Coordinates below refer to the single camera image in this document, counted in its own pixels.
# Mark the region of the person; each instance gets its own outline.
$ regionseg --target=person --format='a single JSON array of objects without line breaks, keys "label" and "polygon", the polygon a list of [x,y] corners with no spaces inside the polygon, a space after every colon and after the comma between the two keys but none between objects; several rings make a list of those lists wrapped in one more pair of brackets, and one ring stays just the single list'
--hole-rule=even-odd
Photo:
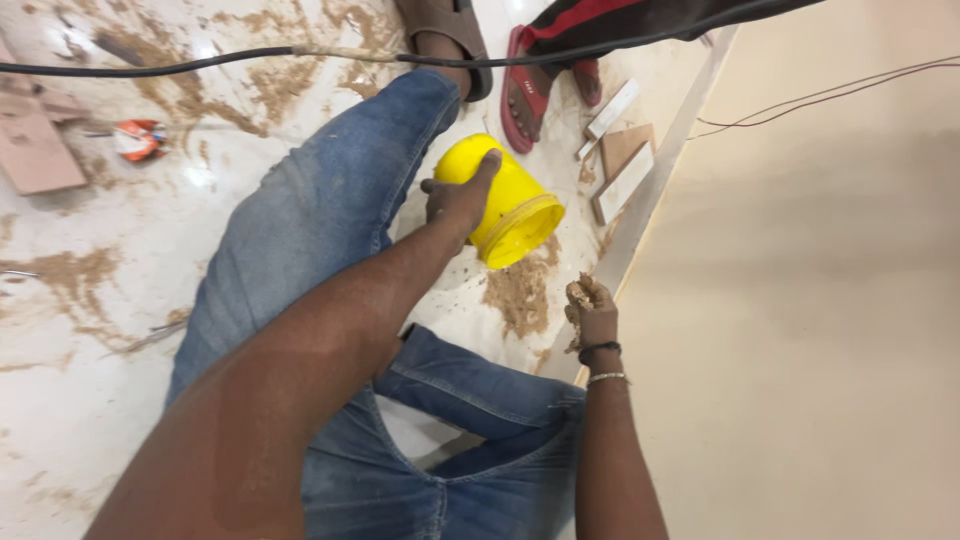
[{"label": "person", "polygon": [[[822,0],[556,0],[529,26],[510,34],[508,56],[540,56],[631,37],[673,35],[692,25],[696,32],[678,38],[692,41],[722,26],[789,12]],[[589,107],[600,105],[603,88],[597,59],[508,67],[500,116],[510,145],[521,154],[540,140],[550,89],[566,70]]]},{"label": "person", "polygon": [[[463,58],[451,34],[420,31],[414,43]],[[541,539],[556,537],[574,506],[580,538],[666,537],[625,379],[585,392],[424,327],[397,337],[479,224],[499,168],[490,151],[465,184],[424,181],[426,224],[396,243],[387,236],[427,147],[462,101],[482,97],[472,93],[481,80],[426,67],[398,77],[330,120],[239,205],[200,284],[168,408],[86,538]],[[588,287],[597,309],[581,314],[582,340],[613,342],[610,293]],[[623,372],[610,348],[585,363],[594,375]],[[419,470],[374,394],[486,440]]]}]

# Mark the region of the bangle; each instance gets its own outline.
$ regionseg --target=bangle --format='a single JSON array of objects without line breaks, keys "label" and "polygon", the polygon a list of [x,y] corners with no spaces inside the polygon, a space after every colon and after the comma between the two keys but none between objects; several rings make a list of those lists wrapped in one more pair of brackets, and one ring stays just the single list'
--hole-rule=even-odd
[{"label": "bangle", "polygon": [[623,379],[627,382],[628,385],[631,384],[630,380],[627,379],[626,373],[601,373],[600,375],[594,375],[593,377],[587,379],[587,387],[589,387],[594,382],[597,382],[598,380],[603,380],[603,379]]},{"label": "bangle", "polygon": [[596,351],[597,349],[613,349],[616,351],[618,355],[622,351],[620,348],[620,344],[617,343],[616,341],[608,341],[607,343],[598,343],[596,345],[587,345],[586,347],[583,348],[582,351],[580,351],[580,354],[577,356],[578,358],[580,358],[580,363],[587,365],[588,355],[593,351]]}]

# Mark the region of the red wire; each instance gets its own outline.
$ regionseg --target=red wire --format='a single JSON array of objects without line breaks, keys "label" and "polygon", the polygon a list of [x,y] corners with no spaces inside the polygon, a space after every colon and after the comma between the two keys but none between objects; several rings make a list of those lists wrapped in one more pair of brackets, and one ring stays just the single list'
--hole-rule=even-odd
[{"label": "red wire", "polygon": [[705,123],[705,124],[709,124],[709,125],[711,125],[711,126],[718,126],[718,127],[720,127],[720,128],[751,128],[751,127],[753,127],[753,126],[759,126],[760,124],[766,124],[767,122],[770,122],[770,121],[772,121],[772,120],[776,120],[777,118],[780,118],[781,116],[783,116],[783,115],[785,115],[785,114],[788,114],[788,113],[790,113],[790,112],[793,112],[794,110],[802,109],[802,108],[804,108],[804,107],[809,107],[809,106],[811,106],[811,105],[816,105],[816,104],[818,104],[818,103],[823,103],[823,102],[825,102],[825,101],[829,101],[829,100],[831,100],[831,99],[836,99],[836,98],[838,98],[838,97],[849,96],[850,94],[854,94],[854,93],[856,93],[856,92],[858,92],[858,91],[860,91],[860,90],[866,90],[867,88],[870,88],[870,87],[872,87],[872,86],[882,85],[883,83],[887,83],[887,82],[889,82],[889,81],[893,81],[894,79],[899,79],[900,77],[904,77],[904,76],[906,76],[906,75],[910,75],[910,74],[913,74],[913,73],[918,73],[918,72],[920,72],[920,71],[925,71],[925,70],[927,70],[927,69],[930,69],[931,67],[960,67],[960,63],[934,63],[934,64],[932,64],[932,65],[927,65],[927,66],[921,67],[921,68],[919,68],[919,69],[914,69],[913,71],[906,71],[906,72],[904,72],[904,73],[900,73],[899,75],[894,75],[893,77],[888,77],[888,78],[886,78],[886,79],[883,79],[883,80],[881,80],[881,81],[877,81],[877,82],[875,82],[875,83],[871,83],[871,84],[866,85],[866,86],[861,86],[860,88],[854,88],[853,90],[850,90],[849,92],[843,92],[842,94],[836,94],[836,95],[832,95],[832,96],[829,96],[829,97],[825,97],[825,98],[823,98],[823,99],[818,99],[817,101],[811,101],[810,103],[804,103],[803,105],[798,105],[797,107],[794,107],[793,109],[787,109],[787,110],[785,110],[784,112],[781,112],[780,114],[777,114],[776,116],[771,116],[770,118],[767,118],[766,120],[762,120],[762,121],[760,121],[760,122],[754,122],[753,124],[718,124],[718,123],[716,123],[716,122],[707,122],[707,120],[704,120],[704,119],[702,119],[702,118],[698,118],[698,119],[699,119],[701,122]]}]

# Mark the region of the hand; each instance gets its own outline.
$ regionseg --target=hand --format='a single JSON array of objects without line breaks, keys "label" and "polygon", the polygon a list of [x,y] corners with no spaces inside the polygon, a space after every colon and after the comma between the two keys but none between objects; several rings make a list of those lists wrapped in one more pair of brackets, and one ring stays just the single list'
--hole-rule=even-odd
[{"label": "hand", "polygon": [[593,276],[580,275],[578,281],[587,294],[592,309],[578,305],[580,311],[580,344],[583,347],[616,341],[616,304],[613,295]]},{"label": "hand", "polygon": [[480,161],[473,178],[464,184],[446,184],[436,180],[424,180],[420,189],[430,195],[426,201],[427,222],[447,215],[463,226],[464,239],[480,226],[484,209],[487,207],[487,195],[493,176],[500,170],[503,154],[490,150]]}]

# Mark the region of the red and black pants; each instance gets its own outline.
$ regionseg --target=red and black pants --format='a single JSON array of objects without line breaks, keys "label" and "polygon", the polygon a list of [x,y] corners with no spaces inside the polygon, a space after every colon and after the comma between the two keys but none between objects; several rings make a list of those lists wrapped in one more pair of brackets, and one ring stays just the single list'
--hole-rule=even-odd
[{"label": "red and black pants", "polygon": [[[520,45],[529,55],[545,55],[615,39],[672,34],[719,15],[710,28],[678,37],[691,41],[712,28],[779,15],[820,1],[556,0],[526,28]],[[575,62],[548,64],[544,70],[556,77]]]}]

